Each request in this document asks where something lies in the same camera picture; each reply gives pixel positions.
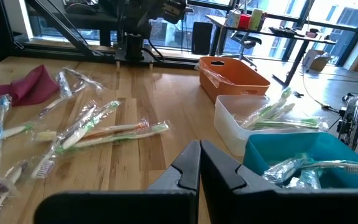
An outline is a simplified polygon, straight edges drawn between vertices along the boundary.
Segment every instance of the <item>floor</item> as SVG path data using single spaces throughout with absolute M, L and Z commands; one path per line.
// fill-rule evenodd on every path
M 262 59 L 254 59 L 254 63 L 258 65 L 258 72 L 269 78 L 272 83 L 267 95 L 275 96 L 281 90 L 281 86 L 271 79 L 271 74 L 275 72 L 276 75 L 284 77 L 287 71 L 290 70 L 292 63 Z M 303 105 L 307 106 L 303 108 L 306 114 L 310 116 L 327 117 L 329 125 L 332 125 L 339 118 L 336 113 L 321 110 L 320 105 L 315 103 L 310 96 L 307 95 L 303 86 L 301 66 L 299 66 L 298 71 L 295 73 L 290 86 L 296 91 L 305 94 Z M 310 95 L 316 100 L 329 104 L 335 109 L 340 109 L 345 106 L 342 102 L 344 95 L 348 92 L 358 93 L 358 73 L 327 65 L 321 73 L 314 71 L 305 72 L 305 86 Z M 329 133 L 337 136 L 336 124 Z

